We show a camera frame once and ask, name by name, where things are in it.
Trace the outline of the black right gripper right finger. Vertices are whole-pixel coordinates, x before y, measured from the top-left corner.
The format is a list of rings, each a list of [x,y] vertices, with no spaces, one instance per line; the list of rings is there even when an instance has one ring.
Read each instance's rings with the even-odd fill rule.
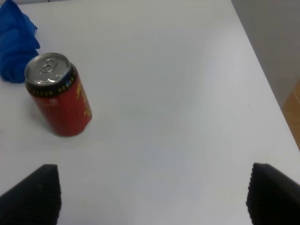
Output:
[[[254,225],[298,225],[300,185],[269,164],[254,163],[246,206]]]

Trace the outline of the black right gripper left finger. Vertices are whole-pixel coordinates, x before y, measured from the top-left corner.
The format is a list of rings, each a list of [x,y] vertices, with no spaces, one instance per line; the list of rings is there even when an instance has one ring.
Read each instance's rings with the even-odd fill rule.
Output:
[[[56,225],[61,206],[58,166],[42,165],[0,196],[0,223]]]

